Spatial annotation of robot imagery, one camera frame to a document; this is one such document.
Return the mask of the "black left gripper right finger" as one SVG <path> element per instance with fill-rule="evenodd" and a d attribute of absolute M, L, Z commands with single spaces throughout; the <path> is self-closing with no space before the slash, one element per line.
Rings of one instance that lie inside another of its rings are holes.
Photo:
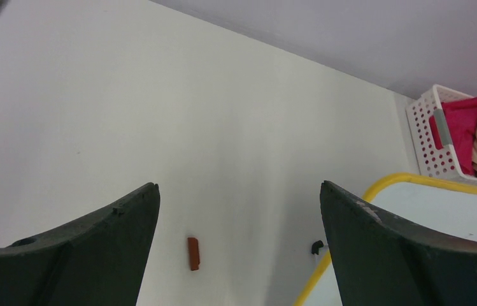
<path fill-rule="evenodd" d="M 344 305 L 477 305 L 477 242 L 323 182 L 320 210 Z"/>

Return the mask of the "red marker cap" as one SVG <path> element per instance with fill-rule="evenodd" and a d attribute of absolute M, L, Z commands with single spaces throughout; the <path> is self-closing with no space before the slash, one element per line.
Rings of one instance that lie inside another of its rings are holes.
<path fill-rule="evenodd" d="M 199 265 L 200 265 L 200 251 L 199 251 L 198 239 L 196 237 L 188 237 L 187 247 L 188 247 L 190 270 L 196 271 L 199 269 Z"/>

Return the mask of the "yellow framed whiteboard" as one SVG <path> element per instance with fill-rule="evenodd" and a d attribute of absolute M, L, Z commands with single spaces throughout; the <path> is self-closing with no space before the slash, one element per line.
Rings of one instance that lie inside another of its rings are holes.
<path fill-rule="evenodd" d="M 373 184 L 360 199 L 427 228 L 477 242 L 477 187 L 410 173 Z M 315 242 L 318 265 L 296 305 L 344 305 L 327 238 Z"/>

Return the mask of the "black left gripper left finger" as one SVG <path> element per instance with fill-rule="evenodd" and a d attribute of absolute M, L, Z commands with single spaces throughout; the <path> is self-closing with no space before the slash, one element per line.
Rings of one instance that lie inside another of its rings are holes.
<path fill-rule="evenodd" d="M 0 305 L 135 305 L 160 209 L 157 184 L 0 247 Z"/>

